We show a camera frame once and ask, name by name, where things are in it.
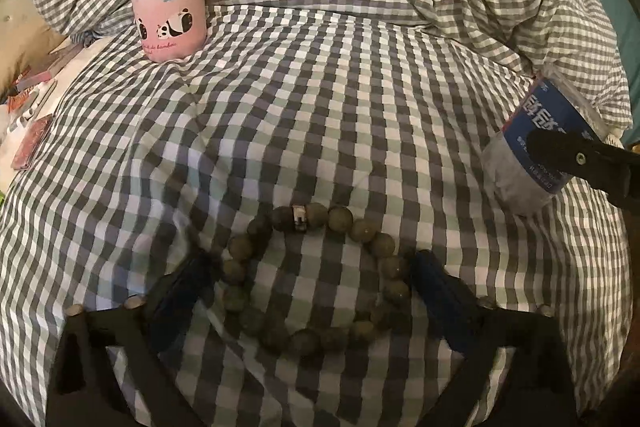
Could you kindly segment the white plastic bottle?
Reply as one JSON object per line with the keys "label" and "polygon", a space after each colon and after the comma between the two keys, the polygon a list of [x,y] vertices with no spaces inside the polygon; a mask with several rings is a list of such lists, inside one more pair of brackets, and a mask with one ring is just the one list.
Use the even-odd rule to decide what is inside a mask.
{"label": "white plastic bottle", "polygon": [[550,66],[530,87],[482,153],[482,165],[497,196],[514,213],[541,210],[572,177],[582,141],[603,142],[608,126],[573,83]]}

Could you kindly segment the grey checkered bed sheet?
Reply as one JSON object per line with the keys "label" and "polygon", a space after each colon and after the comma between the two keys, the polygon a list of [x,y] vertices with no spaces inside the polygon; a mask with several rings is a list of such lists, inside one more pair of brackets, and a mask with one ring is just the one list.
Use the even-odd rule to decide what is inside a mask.
{"label": "grey checkered bed sheet", "polygon": [[[118,307],[175,269],[190,239],[220,251],[258,213],[291,202],[378,220],[400,248],[433,248],[500,307],[549,306],[578,411],[612,384],[634,306],[622,214],[575,179],[533,216],[510,213],[480,165],[503,123],[490,135],[170,127],[87,138],[55,133],[55,112],[1,207],[1,379],[35,426],[68,306]],[[275,306],[291,329],[348,324],[350,307],[367,309],[378,278],[357,246],[321,232],[290,237],[303,242],[285,254],[278,235],[250,275],[256,306]],[[368,350],[299,368],[239,332],[210,291],[205,298],[163,362],[211,426],[413,426],[461,362],[428,338],[416,297]]]}

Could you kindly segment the colourful printed cloth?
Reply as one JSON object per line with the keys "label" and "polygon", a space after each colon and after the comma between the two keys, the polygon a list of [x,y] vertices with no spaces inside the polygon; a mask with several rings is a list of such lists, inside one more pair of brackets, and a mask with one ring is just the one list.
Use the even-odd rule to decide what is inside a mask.
{"label": "colourful printed cloth", "polygon": [[29,64],[11,84],[1,106],[1,193],[6,194],[14,177],[12,161],[29,125],[40,116],[58,92],[58,75],[82,50],[80,44],[63,42],[34,64]]}

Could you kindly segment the beige pillow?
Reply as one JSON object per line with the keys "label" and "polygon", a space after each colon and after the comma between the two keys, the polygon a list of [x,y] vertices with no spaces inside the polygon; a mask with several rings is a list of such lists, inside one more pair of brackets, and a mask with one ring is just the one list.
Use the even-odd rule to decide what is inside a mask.
{"label": "beige pillow", "polygon": [[64,40],[41,17],[32,0],[1,0],[0,38],[1,93]]}

